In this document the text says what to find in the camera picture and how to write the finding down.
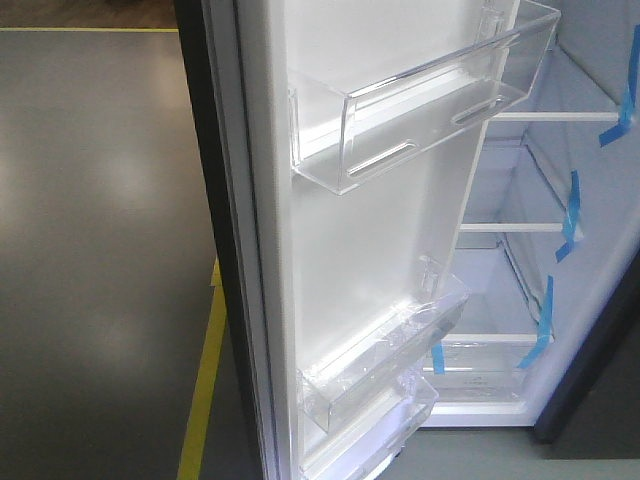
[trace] refrigerator door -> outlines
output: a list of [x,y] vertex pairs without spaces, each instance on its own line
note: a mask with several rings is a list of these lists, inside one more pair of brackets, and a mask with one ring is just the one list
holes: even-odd
[[[557,12],[526,0],[181,3],[263,476],[374,478],[437,398],[422,359],[468,298],[448,271],[486,119],[528,94]],[[303,94],[299,75],[329,88]]]

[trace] door shelf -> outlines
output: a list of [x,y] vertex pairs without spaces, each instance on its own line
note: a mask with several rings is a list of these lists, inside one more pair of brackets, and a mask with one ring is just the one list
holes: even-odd
[[[423,275],[427,291],[433,287],[428,273]],[[437,299],[412,296],[337,358],[298,371],[301,410],[327,433],[352,421],[455,326],[468,295],[466,286],[449,275]]]
[[438,394],[418,368],[396,380],[361,408],[338,435],[305,455],[301,480],[361,480],[400,451],[429,417]]
[[[430,10],[425,10],[422,0],[404,2],[410,4],[403,5],[404,15],[425,16],[423,25],[417,24],[415,18],[404,22],[407,29],[415,26],[415,39],[429,34],[428,22],[435,21],[433,12],[438,9],[459,15],[460,10],[446,10],[439,5],[441,2],[453,5],[452,0],[438,0]],[[322,65],[291,67],[294,171],[336,194],[343,194],[529,95],[560,13],[522,0],[514,28],[503,31],[505,24],[513,22],[512,1],[456,2],[459,9],[470,12],[465,17],[469,25],[458,35],[464,37],[462,41],[437,39],[444,45],[429,48],[429,42],[414,40],[410,43],[414,51],[407,53],[406,42],[396,35],[398,27],[396,30],[386,27],[384,33],[388,38],[382,39],[387,43],[385,50],[390,50],[394,41],[403,42],[398,45],[398,51],[403,51],[396,55],[399,60],[376,55],[375,44],[369,47],[371,52],[363,52],[350,51],[350,42],[345,42],[339,52],[310,52]],[[313,6],[307,8],[308,12],[300,7],[296,21],[304,24],[305,15],[313,15]],[[353,15],[352,24],[363,21],[361,8],[345,7],[338,13]],[[462,22],[458,16],[446,18],[446,15],[438,21]],[[341,22],[348,24],[344,18]],[[379,32],[371,33],[372,38],[380,37]],[[305,44],[304,40],[303,35],[300,43]],[[341,63],[349,55],[352,55],[350,74],[345,74]]]

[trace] yellow floor line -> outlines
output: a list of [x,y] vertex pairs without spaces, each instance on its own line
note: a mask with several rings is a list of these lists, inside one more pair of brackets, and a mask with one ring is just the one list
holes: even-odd
[[0,32],[115,32],[176,33],[177,28],[100,28],[100,27],[0,27]]
[[202,455],[204,452],[211,403],[213,401],[213,389],[218,373],[220,350],[222,349],[222,337],[224,334],[227,309],[222,289],[222,279],[218,262],[213,269],[212,285],[213,304],[209,315],[209,324],[202,348],[198,377],[193,391],[191,411],[187,421],[187,431],[182,445],[180,465],[178,467],[178,480],[198,480]]

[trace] blue masking tape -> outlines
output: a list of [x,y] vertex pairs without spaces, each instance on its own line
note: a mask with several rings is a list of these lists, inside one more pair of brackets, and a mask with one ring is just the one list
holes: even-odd
[[576,230],[580,220],[580,176],[578,171],[571,172],[571,194],[567,204],[567,216],[562,224],[562,235],[566,243],[556,252],[556,260],[560,263],[569,255],[576,245]]
[[531,351],[518,364],[518,368],[525,369],[538,358],[549,346],[551,340],[551,325],[553,318],[553,277],[547,277],[547,292],[540,312],[540,322],[538,323],[538,340]]
[[433,359],[433,373],[444,375],[444,348],[442,348],[442,342],[438,342],[431,347],[431,358]]
[[633,33],[633,44],[631,45],[631,57],[629,58],[629,76],[627,78],[627,89],[622,99],[620,107],[620,119],[618,124],[600,134],[600,146],[604,147],[611,142],[626,135],[633,125],[633,117],[636,113],[638,95],[638,73],[640,72],[640,25],[636,25]]

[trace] concrete floor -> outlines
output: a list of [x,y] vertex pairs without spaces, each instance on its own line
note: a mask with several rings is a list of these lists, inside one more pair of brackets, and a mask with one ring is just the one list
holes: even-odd
[[176,28],[173,0],[0,0],[0,27]]
[[177,34],[0,58],[0,478],[174,479],[215,255]]
[[379,480],[629,480],[640,460],[552,460],[528,429],[422,430]]

